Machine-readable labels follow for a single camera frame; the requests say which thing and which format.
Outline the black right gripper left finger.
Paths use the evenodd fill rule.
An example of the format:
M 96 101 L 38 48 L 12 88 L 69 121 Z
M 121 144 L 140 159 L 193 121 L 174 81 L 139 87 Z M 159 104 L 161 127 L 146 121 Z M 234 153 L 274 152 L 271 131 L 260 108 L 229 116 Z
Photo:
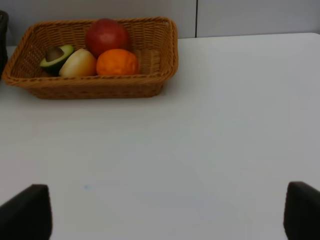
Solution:
M 0 206 L 2 240 L 49 240 L 53 217 L 49 187 L 32 184 Z

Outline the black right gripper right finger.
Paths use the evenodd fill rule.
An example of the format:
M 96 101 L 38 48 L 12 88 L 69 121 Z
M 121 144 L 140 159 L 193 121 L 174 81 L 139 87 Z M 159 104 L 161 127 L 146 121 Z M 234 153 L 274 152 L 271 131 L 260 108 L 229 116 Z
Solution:
M 289 240 L 320 238 L 320 191 L 302 181 L 288 184 L 283 227 Z

